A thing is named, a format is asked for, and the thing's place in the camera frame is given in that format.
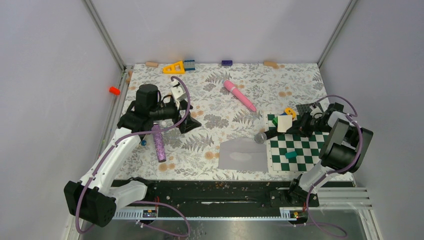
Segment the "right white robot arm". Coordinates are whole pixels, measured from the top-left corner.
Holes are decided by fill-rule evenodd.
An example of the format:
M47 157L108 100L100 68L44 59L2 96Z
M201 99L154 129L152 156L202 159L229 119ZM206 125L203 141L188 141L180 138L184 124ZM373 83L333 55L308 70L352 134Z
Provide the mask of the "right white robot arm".
M328 133L319 152L318 163L306 173L293 179L286 200L293 206L309 202L317 190L335 176L354 173L361 166L374 133L360 127L352 117L344 112L344 106L331 103L319 118L305 113L294 121L287 134L311 138L314 133Z

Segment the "orange red cylinder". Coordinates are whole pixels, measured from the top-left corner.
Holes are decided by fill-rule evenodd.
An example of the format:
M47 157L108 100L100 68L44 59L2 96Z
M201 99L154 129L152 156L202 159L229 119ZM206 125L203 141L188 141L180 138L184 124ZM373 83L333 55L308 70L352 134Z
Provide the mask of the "orange red cylinder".
M120 91L118 88L114 87L114 86L111 86L111 87L108 89L108 91L109 91L111 94L115 95L115 96L119 96L119 95L121 94L121 91Z

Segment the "black microphone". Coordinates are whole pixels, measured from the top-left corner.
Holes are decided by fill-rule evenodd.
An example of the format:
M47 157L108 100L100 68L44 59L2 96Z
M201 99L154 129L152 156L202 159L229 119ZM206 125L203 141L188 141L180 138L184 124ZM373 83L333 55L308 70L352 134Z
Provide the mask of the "black microphone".
M274 137L277 137L279 135L282 135L283 132L278 132L278 130L276 128L264 131L264 132L259 132L254 136L254 141L257 144L264 144L267 140L272 139Z

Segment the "dark purple lego brick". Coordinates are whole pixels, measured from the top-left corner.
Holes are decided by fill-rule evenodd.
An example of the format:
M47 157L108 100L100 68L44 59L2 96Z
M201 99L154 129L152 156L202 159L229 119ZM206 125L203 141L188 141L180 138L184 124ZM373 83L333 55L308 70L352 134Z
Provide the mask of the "dark purple lego brick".
M222 66L232 66L233 65L233 61L232 60L222 60L221 61L221 65Z

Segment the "green white chessboard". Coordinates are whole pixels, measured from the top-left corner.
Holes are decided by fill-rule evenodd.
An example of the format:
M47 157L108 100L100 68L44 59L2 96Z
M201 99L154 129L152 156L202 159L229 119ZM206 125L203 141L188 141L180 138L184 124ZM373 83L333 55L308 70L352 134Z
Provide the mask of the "green white chessboard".
M303 173L311 170L319 161L321 147L329 133L314 132L311 137L282 134L265 142L268 172L274 175ZM287 159L287 152L295 151L296 158Z

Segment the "floral table mat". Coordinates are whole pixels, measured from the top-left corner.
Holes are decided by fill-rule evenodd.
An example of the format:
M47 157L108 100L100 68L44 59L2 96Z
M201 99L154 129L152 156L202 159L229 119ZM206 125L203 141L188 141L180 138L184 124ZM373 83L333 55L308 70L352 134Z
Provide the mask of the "floral table mat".
M202 126L181 134L178 129L165 131L163 136L166 161L158 162L153 138L148 135L146 146L138 145L123 163L116 178L142 177L149 180L291 180L300 172L271 174L269 171L219 169L222 142L236 138L252 139L267 131L272 116L286 108L320 100L323 108L326 89L315 63L285 63L279 69L259 63L197 64L194 71L182 74L187 85L191 116ZM229 80L254 104L251 111L224 87Z

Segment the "wooden block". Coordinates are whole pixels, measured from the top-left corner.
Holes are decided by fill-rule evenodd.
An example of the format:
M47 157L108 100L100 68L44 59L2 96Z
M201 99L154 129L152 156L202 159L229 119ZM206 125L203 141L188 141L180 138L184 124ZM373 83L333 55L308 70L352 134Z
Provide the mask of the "wooden block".
M279 69L279 67L280 67L278 65L278 63L277 62L274 62L274 61L264 61L263 62L263 65L266 66L266 67L271 67L273 69Z
M145 62L145 66L146 67L150 67L150 68L158 68L159 67L159 63L152 62L152 61L147 61L147 62Z

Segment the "pink toy microphone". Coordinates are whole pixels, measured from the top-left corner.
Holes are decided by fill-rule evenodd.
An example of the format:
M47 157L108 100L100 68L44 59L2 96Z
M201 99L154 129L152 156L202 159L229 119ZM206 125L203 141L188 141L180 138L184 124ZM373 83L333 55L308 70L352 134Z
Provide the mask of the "pink toy microphone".
M232 93L244 106L250 109L253 112L256 112L257 109L254 104L238 89L238 87L232 83L230 80L225 80L223 83L224 87Z

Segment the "purple glitter microphone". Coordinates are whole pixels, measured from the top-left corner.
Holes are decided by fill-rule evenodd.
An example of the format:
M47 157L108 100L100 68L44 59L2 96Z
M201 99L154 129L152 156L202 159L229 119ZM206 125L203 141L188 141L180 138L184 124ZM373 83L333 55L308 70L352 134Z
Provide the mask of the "purple glitter microphone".
M153 136L157 160L159 163L163 163L166 161L167 158L166 158L166 152L165 152L165 144L163 141L163 134L162 132L160 132L161 128L158 124L154 124L151 130L155 131L152 134L152 136Z

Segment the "blue grey lego brick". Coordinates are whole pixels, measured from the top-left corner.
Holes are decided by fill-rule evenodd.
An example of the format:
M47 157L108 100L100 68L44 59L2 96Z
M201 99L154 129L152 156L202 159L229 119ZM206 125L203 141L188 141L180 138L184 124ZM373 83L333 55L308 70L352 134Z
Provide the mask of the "blue grey lego brick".
M195 60L184 60L183 68L185 71L195 71L196 70Z

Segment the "wooden block right back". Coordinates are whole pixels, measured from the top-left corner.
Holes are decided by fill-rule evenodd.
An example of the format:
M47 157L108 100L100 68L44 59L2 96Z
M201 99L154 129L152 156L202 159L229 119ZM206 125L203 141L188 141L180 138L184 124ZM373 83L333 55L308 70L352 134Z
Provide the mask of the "wooden block right back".
M279 67L280 67L278 65L278 63L277 62L274 62L274 61L264 61L263 62L263 65L266 66L266 67L271 67L273 69L279 69Z

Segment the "yellow triangle toy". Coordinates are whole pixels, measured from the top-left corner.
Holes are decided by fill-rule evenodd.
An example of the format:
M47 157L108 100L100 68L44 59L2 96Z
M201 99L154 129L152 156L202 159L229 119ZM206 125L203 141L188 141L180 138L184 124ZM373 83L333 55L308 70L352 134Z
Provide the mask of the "yellow triangle toy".
M186 72L184 68L184 62L178 61L176 63L167 65L162 69L162 72L164 74L177 74L177 75L184 74Z

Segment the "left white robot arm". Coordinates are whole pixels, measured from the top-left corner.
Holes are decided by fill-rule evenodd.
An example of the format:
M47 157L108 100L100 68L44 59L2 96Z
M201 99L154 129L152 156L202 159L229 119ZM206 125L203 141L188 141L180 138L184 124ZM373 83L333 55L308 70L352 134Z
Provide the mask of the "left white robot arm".
M187 86L172 76L171 99L163 103L161 93L154 84L142 84L135 100L128 106L104 152L92 168L79 181L69 181L64 195L69 213L75 216L75 226L82 234L79 220L83 219L99 227L105 227L117 210L139 201L148 206L155 200L155 192L140 180L130 180L112 189L112 183L126 158L146 135L159 134L154 122L172 120L168 129L179 128L184 134L201 124L191 119L191 96Z

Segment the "teal block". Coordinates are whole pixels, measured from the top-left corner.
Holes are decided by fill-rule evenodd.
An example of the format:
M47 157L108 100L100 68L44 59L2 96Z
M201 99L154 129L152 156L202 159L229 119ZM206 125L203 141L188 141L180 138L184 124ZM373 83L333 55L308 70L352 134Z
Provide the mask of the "teal block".
M284 156L287 158L287 159L292 159L292 158L296 158L297 157L297 152L296 151L290 151L290 152L287 152Z

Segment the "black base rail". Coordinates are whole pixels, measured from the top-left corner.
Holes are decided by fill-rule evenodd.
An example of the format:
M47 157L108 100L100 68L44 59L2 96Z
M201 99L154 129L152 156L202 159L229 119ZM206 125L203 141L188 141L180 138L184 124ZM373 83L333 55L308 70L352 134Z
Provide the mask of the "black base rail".
M142 203L129 206L156 210L158 219L179 217L165 205L195 220L286 219L285 210L302 210L306 205L306 194L296 199L288 181L145 180L145 184Z

